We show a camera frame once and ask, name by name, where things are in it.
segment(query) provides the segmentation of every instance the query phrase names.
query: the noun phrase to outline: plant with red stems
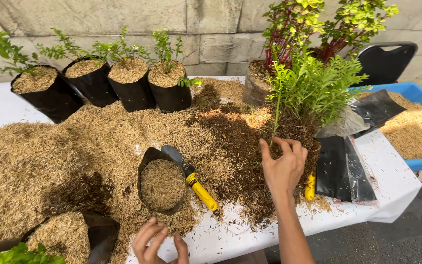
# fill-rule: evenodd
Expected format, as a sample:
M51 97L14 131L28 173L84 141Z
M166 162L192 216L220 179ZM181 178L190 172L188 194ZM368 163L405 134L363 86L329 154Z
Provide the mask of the plant with red stems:
M386 6L386 0L340 0L342 7L336 10L335 22L325 23L325 33L320 36L322 44L316 51L316 56L324 63L337 55L346 46L352 47L347 57L356 56L363 43L369 43L370 38L379 31L385 30L382 22L387 17L398 14L396 5Z
M279 5L270 4L270 11L263 16L271 22L263 32L266 37L266 70L272 74L273 62L291 65L291 53L300 53L302 47L310 44L312 34L325 33L322 21L323 0L283 0Z

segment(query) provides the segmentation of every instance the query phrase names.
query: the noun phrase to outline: chair backrest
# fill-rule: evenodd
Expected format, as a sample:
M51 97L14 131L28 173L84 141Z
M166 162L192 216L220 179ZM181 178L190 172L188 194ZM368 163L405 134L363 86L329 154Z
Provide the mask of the chair backrest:
M386 51L383 47L397 47ZM371 43L363 49L357 59L362 64L358 75L367 74L360 86L395 83L418 50L418 45L409 41Z

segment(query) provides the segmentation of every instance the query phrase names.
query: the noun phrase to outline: white tablecloth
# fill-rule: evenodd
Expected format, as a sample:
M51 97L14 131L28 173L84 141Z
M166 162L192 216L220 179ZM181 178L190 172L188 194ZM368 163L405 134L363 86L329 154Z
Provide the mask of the white tablecloth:
M9 83L0 83L0 127L13 122L50 122L24 100L9 91ZM365 206L348 202L331 203L332 212L310 213L305 207L297 208L305 235L340 228L365 221L393 222L414 199L421 183L405 164L398 152L379 131L355 140L355 145L364 161L368 176L375 177L374 191L377 205ZM227 209L225 218L240 222L238 206ZM204 219L195 231L184 237L189 246L190 263L214 263L278 244L278 225L273 223L265 230L251 232L247 225L217 225L204 213ZM165 261L177 257L173 240L167 238L159 250ZM131 252L127 263L137 263Z

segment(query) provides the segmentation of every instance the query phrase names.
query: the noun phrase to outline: stone wall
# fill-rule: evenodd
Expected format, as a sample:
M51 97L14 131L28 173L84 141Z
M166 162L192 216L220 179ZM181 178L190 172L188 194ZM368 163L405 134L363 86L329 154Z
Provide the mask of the stone wall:
M267 27L262 14L275 0L0 0L0 29L11 33L13 43L24 52L36 52L36 44L54 45L51 27L73 36L89 48L95 41L118 38L122 25L129 25L127 41L152 49L150 32L167 27L175 41L184 36L183 62L189 76L245 75L249 61L262 58ZM413 41L419 51L400 81L422 87L422 0L389 0L400 13L387 20L387 30L372 42ZM332 18L338 0L325 0L319 20ZM59 69L69 61L49 63ZM0 73L0 82L12 78Z

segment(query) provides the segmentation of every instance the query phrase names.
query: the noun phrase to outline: paved floor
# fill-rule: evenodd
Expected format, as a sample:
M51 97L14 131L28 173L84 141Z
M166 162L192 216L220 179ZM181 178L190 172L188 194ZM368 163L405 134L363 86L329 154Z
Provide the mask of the paved floor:
M392 224L361 223L307 239L320 264L422 263L422 189ZM279 262L278 245L266 248L265 254L269 264Z

